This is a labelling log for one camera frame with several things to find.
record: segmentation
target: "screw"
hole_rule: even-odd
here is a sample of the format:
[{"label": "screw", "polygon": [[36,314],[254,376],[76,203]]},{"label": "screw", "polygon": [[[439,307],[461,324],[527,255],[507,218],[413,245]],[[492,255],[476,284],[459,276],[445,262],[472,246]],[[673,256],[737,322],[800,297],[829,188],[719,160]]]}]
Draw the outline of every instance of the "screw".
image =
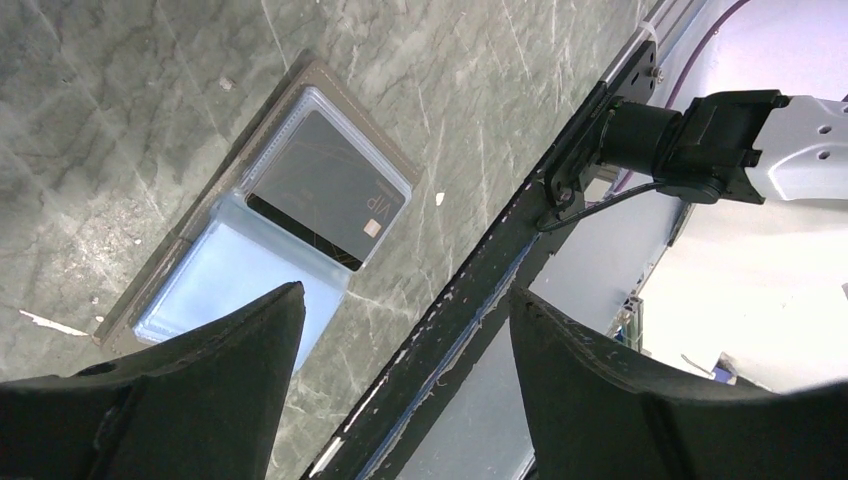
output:
[{"label": "screw", "polygon": [[663,80],[665,80],[665,77],[663,76],[662,68],[660,68],[660,67],[652,68],[650,75],[657,79],[657,85],[659,85],[660,83],[662,83]]}]

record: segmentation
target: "cable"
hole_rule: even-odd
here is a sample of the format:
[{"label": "cable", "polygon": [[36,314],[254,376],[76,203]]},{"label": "cable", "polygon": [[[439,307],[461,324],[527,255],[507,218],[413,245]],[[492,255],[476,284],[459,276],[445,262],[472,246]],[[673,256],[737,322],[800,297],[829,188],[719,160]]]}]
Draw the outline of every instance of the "cable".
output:
[{"label": "cable", "polygon": [[624,193],[618,194],[610,198],[609,200],[605,200],[603,202],[592,205],[591,207],[584,208],[583,210],[575,213],[574,215],[566,217],[562,220],[557,220],[555,222],[542,225],[537,224],[536,226],[540,232],[553,232],[554,230],[558,230],[562,227],[571,225],[572,223],[583,220],[588,216],[594,215],[602,210],[606,210],[607,208],[612,207],[613,205],[619,204],[625,200],[633,198],[636,195],[654,191],[662,186],[663,184],[659,182],[652,182],[646,183],[644,185],[639,185],[638,187],[633,187]]},{"label": "cable", "polygon": [[[686,77],[689,76],[689,72],[692,70],[692,67],[695,66],[695,62],[698,61],[698,58],[701,56],[701,53],[707,47],[707,44],[710,43],[713,37],[718,33],[718,30],[727,22],[730,17],[732,17],[740,8],[742,8],[746,3],[751,0],[738,0],[736,3],[730,6],[715,23],[710,26],[707,33],[701,37],[701,41],[698,42],[698,45],[695,47],[695,50],[692,51],[692,55],[689,55],[689,59],[686,60],[686,64],[683,66],[683,70],[680,72],[680,75],[677,77],[677,82],[674,84],[674,87],[671,89],[671,93],[668,96],[668,101],[665,102],[665,108],[671,108],[674,104],[674,101],[677,100],[677,96],[680,95],[680,89],[683,87],[683,82],[686,81]],[[618,182],[615,187],[612,189],[612,193],[618,193],[627,186],[627,183],[633,177],[633,171],[628,170],[624,177],[621,178],[621,181]]]}]

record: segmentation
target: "marble countertop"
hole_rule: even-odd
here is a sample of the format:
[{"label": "marble countertop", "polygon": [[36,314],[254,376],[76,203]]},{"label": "marble countertop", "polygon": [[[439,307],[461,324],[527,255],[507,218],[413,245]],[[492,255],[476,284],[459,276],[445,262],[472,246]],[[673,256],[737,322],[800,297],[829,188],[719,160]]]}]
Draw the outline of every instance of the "marble countertop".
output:
[{"label": "marble countertop", "polygon": [[0,380],[104,358],[89,335],[310,49],[424,174],[292,379],[269,478],[300,475],[649,3],[5,3]]}]

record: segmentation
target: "robotic arm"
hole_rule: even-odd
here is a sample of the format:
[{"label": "robotic arm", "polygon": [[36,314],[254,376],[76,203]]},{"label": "robotic arm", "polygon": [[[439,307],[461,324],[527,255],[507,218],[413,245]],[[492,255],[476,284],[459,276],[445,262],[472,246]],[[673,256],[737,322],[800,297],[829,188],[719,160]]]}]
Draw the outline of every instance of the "robotic arm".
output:
[{"label": "robotic arm", "polygon": [[613,102],[598,153],[690,203],[848,199],[848,103],[777,90],[696,98],[683,114]]}]

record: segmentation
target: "purple cable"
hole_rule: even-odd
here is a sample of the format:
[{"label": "purple cable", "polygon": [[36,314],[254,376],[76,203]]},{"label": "purple cable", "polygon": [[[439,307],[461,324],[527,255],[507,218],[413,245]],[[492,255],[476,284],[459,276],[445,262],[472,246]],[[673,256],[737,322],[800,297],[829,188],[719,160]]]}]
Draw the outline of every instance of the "purple cable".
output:
[{"label": "purple cable", "polygon": [[[671,94],[668,96],[668,101],[665,102],[665,108],[671,108],[674,104],[674,101],[677,100],[677,96],[680,94],[680,89],[683,87],[683,82],[686,80],[686,77],[689,75],[689,71],[692,70],[692,67],[695,65],[695,62],[698,61],[698,57],[701,56],[701,52],[704,51],[704,48],[707,47],[707,44],[710,43],[710,40],[716,34],[718,34],[719,28],[724,25],[730,17],[733,16],[740,8],[742,8],[746,3],[751,0],[738,0],[734,3],[730,8],[727,9],[715,23],[712,24],[707,33],[701,38],[701,41],[698,42],[698,45],[695,47],[695,50],[692,52],[692,55],[689,56],[689,59],[686,61],[686,65],[683,66],[683,70],[680,72],[680,76],[677,77],[677,83],[674,84],[674,88],[671,89]],[[627,186],[627,182],[633,177],[633,170],[628,170],[624,177],[621,178],[621,181],[618,182],[615,187],[612,189],[612,193],[618,194],[621,192],[624,187]]]}]

